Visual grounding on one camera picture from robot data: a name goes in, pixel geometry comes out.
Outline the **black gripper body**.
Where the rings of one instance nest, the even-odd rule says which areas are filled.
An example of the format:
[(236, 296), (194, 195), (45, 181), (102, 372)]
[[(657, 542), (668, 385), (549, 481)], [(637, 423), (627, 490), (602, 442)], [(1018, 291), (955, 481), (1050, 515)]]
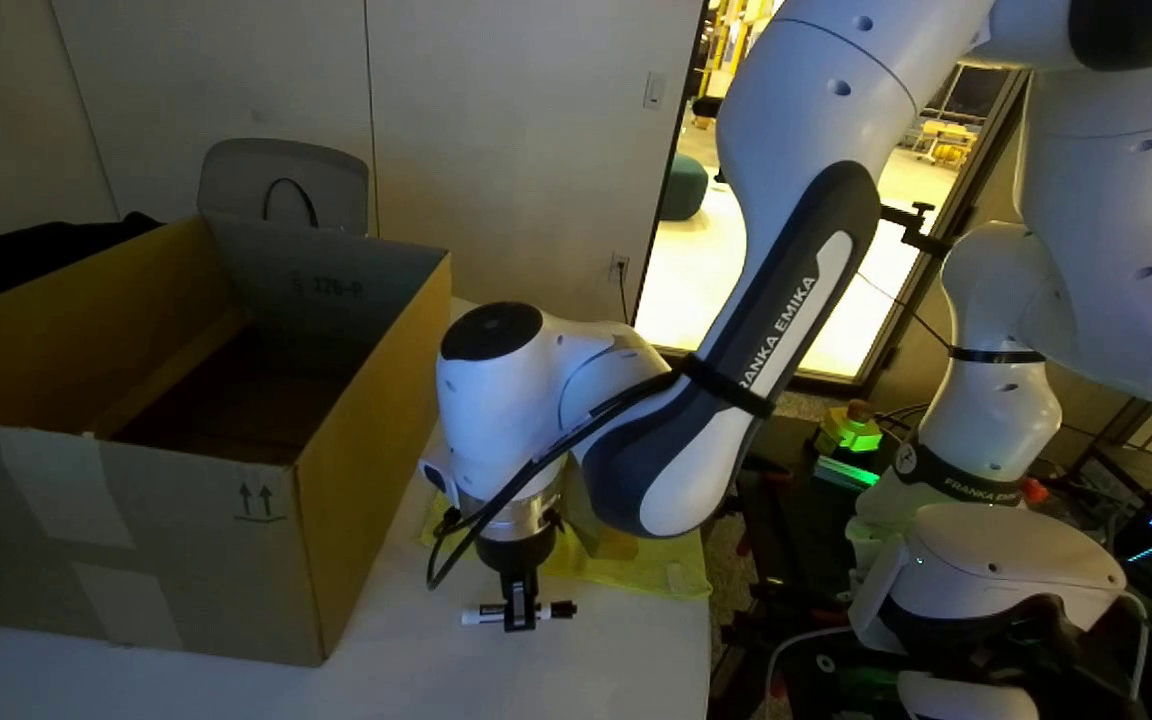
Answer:
[(554, 527), (558, 515), (549, 495), (512, 501), (488, 521), (475, 553), (494, 570), (504, 605), (540, 605), (536, 570), (554, 549)]

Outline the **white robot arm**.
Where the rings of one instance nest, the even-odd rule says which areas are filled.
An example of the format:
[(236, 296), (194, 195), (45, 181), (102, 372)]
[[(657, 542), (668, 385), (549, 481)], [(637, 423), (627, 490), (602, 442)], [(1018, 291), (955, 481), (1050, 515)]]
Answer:
[(668, 358), (519, 300), (461, 314), (434, 357), (428, 562), (479, 554), (524, 626), (565, 470), (621, 530), (701, 527), (863, 273), (879, 168), (955, 64), (1029, 78), (1016, 208), (949, 248), (949, 366), (857, 502), (844, 626), (892, 656), (911, 720), (1130, 711), (1140, 683), (1091, 658), (1129, 575), (1029, 506), (1025, 474), (1061, 372), (1152, 398), (1152, 0), (779, 0), (721, 104), (745, 269), (701, 346)]

